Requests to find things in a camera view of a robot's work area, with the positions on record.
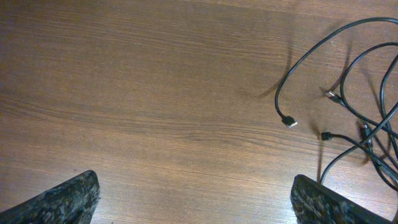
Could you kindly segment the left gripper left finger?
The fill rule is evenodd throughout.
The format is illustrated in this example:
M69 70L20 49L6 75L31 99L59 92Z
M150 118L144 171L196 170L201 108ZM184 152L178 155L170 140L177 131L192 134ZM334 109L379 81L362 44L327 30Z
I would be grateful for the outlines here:
M87 170L1 212L1 223L89 224L99 200L98 177Z

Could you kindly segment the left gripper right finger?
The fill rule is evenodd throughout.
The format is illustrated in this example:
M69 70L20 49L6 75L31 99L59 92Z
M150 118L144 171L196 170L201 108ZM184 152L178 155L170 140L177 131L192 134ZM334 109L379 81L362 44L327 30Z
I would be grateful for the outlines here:
M297 175L290 200L299 223L391 224L305 175Z

